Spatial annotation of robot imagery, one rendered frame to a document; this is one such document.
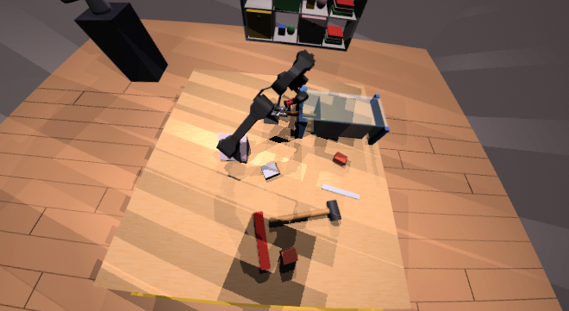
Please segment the hammer with wooden handle and dark head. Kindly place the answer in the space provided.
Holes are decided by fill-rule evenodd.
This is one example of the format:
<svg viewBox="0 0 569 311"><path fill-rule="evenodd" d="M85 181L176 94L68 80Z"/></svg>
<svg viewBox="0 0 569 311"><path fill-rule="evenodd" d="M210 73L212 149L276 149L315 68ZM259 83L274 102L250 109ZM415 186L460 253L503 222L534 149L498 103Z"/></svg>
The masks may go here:
<svg viewBox="0 0 569 311"><path fill-rule="evenodd" d="M315 216L320 216L320 215L329 215L330 221L341 220L341 215L340 215L340 211L338 209L336 199L334 199L333 201L326 202L326 203L328 204L327 208L311 210L311 211L306 211L306 212L300 212L300 213L295 213L295 214L289 214L289 215L280 215L280 216L270 217L270 224L284 222L284 221L294 221L294 220L310 218L310 217L315 217Z"/></svg>

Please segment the white flat bar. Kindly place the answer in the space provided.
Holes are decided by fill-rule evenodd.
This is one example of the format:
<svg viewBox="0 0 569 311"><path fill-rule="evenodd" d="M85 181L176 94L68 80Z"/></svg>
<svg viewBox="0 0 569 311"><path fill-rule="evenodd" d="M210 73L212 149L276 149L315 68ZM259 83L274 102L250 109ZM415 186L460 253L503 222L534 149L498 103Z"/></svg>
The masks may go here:
<svg viewBox="0 0 569 311"><path fill-rule="evenodd" d="M352 198L360 199L360 195L359 195L359 194L353 193L353 192L351 192L351 191L348 191L348 192L347 192L347 191L345 191L345 190L339 190L339 189L337 189L337 188L335 188L335 187L328 186L328 185L326 185L326 184L322 184L322 189L328 190L328 191L331 191L331 192L334 192L334 193L339 194L339 195L345 195L345 196L350 196L350 197L352 197Z"/></svg>

